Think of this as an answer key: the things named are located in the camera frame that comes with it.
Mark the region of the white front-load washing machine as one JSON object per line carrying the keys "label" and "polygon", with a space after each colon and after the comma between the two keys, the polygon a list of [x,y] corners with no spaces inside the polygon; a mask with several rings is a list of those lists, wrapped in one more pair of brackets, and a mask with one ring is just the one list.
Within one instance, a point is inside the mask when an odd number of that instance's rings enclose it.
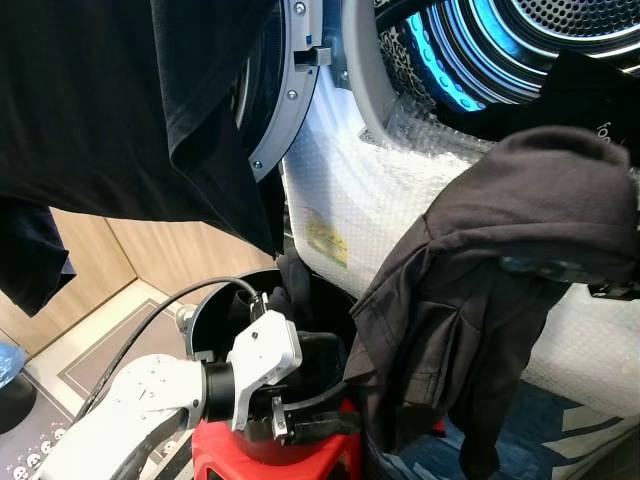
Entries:
{"label": "white front-load washing machine", "polygon": [[[396,93],[381,64],[372,0],[326,0],[320,69],[310,108],[282,159],[297,250],[316,274],[361,296],[440,191],[488,151]],[[348,266],[307,246],[305,211],[342,233]],[[640,413],[640,303],[599,300],[572,285],[532,348],[527,383],[609,415]]]}

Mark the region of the black t-shirt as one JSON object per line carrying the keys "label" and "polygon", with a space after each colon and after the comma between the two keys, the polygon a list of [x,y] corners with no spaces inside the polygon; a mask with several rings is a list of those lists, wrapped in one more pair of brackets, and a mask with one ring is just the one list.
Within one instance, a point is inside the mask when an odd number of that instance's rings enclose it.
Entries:
{"label": "black t-shirt", "polygon": [[52,211],[201,221],[265,253],[279,175],[250,155],[273,90],[248,60],[283,0],[0,0],[0,293],[36,315],[76,276]]}

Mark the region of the black round laundry bucket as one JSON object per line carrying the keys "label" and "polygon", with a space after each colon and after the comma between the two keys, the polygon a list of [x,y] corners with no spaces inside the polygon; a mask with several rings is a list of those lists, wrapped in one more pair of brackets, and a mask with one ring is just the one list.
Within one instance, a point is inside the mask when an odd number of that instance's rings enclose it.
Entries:
{"label": "black round laundry bucket", "polygon": [[[243,279],[264,294],[270,294],[282,283],[282,278],[276,269],[251,271],[244,275]],[[237,335],[242,333],[252,321],[250,294],[244,293],[237,284],[224,285],[216,289],[196,308],[191,328],[186,335],[188,353],[192,358],[200,358],[214,371],[212,380],[209,381],[212,388],[212,404],[210,410],[206,410],[201,422],[227,422],[229,425],[232,397],[230,397],[228,355]],[[279,380],[278,384],[265,385],[252,394],[248,422],[269,416],[270,394],[283,394],[283,380],[285,378]],[[343,372],[343,379],[339,384],[314,398],[329,401],[330,398],[340,397],[344,401],[349,401],[346,388]]]}

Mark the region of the blue-lit steel washer drum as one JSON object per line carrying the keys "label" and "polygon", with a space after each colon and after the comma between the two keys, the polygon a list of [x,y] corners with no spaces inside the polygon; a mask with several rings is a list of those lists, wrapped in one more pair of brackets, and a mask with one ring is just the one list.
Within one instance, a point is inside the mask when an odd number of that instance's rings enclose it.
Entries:
{"label": "blue-lit steel washer drum", "polygon": [[640,0],[372,0],[397,90],[466,113],[538,96],[559,52],[640,72]]}

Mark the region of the black clothes in bucket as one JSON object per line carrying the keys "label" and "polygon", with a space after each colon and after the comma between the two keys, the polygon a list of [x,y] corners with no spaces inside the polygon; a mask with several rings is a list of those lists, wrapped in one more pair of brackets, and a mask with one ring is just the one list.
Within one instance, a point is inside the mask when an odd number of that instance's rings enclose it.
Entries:
{"label": "black clothes in bucket", "polygon": [[[289,250],[276,259],[282,283],[271,291],[270,310],[278,311],[296,326],[300,334],[335,334],[346,343],[347,356],[355,325],[349,316],[353,300],[342,288],[326,282],[303,262],[296,251]],[[308,401],[332,389],[340,378],[302,378],[300,367],[282,381],[283,401]]]}

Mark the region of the yellow washer sticker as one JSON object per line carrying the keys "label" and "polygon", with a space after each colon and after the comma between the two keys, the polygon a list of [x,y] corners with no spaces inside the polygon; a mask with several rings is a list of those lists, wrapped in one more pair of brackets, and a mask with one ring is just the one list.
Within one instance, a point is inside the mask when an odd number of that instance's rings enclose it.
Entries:
{"label": "yellow washer sticker", "polygon": [[340,268],[348,266],[348,246],[339,230],[329,223],[320,212],[305,207],[303,228],[307,246],[320,253]]}

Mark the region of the grey round washer door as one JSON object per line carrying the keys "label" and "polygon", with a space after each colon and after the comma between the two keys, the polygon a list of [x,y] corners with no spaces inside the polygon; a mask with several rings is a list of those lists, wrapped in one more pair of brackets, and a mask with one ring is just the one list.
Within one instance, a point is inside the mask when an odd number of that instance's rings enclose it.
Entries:
{"label": "grey round washer door", "polygon": [[326,0],[269,0],[271,12],[233,93],[253,178],[278,165],[305,122],[317,73],[332,61],[324,40]]}

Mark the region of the dark brown garment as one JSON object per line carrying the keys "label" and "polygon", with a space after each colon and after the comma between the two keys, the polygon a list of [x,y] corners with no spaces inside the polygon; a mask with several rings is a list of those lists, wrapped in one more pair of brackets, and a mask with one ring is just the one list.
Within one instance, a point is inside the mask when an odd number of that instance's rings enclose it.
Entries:
{"label": "dark brown garment", "polygon": [[495,443],[532,348],[572,284],[503,270],[500,257],[576,262],[631,280],[639,192],[625,150],[539,127],[454,178],[389,252],[352,307],[346,380],[364,421],[365,471],[451,421],[466,480],[490,480]]}

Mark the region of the red plastic stool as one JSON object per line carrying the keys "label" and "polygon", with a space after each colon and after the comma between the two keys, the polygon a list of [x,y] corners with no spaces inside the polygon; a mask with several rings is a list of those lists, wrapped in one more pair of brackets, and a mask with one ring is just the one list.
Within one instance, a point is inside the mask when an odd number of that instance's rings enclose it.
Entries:
{"label": "red plastic stool", "polygon": [[[347,399],[319,401],[315,413],[353,410]],[[360,434],[329,436],[310,445],[282,445],[273,438],[270,416],[252,419],[246,429],[227,422],[201,422],[192,435],[195,480],[364,480]]]}

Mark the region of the black garment with white print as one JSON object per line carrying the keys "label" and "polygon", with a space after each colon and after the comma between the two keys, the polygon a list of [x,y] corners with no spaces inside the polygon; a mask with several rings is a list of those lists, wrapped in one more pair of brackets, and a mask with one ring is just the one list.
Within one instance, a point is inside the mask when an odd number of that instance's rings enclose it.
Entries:
{"label": "black garment with white print", "polygon": [[494,142],[539,127],[584,129],[625,150],[630,169],[640,172],[640,78],[581,52],[562,52],[553,61],[534,100],[475,111],[438,108],[436,118]]}

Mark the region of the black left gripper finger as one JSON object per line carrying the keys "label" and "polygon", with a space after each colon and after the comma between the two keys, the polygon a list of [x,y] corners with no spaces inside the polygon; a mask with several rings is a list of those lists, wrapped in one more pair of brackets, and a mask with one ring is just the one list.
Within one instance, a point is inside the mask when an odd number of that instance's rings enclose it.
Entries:
{"label": "black left gripper finger", "polygon": [[315,413],[314,436],[325,440],[329,436],[360,434],[364,426],[360,413],[353,410]]}
{"label": "black left gripper finger", "polygon": [[346,343],[335,334],[300,334],[302,378],[340,378],[346,369]]}

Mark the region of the blue and black round object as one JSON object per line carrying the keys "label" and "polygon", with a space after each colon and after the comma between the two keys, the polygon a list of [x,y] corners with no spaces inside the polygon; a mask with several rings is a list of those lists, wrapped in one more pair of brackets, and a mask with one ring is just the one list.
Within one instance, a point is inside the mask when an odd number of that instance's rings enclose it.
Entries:
{"label": "blue and black round object", "polygon": [[35,407],[35,385],[22,372],[26,360],[22,349],[0,343],[0,435],[17,428]]}

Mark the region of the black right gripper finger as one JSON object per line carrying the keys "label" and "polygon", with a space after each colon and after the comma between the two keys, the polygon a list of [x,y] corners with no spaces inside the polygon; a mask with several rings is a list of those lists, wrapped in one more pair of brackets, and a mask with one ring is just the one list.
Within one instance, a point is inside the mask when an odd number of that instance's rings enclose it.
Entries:
{"label": "black right gripper finger", "polygon": [[500,266],[508,273],[539,276],[549,282],[599,285],[602,275],[576,262],[500,257]]}

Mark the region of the blue patterned rug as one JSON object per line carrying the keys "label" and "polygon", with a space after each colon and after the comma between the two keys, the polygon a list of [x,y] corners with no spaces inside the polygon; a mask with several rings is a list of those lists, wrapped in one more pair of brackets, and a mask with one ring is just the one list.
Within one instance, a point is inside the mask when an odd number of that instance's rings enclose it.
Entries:
{"label": "blue patterned rug", "polygon": [[[495,443],[500,467],[490,480],[582,480],[637,424],[524,381]],[[384,454],[381,466],[392,480],[466,480],[463,442],[465,434],[448,421],[443,438],[421,436]]]}

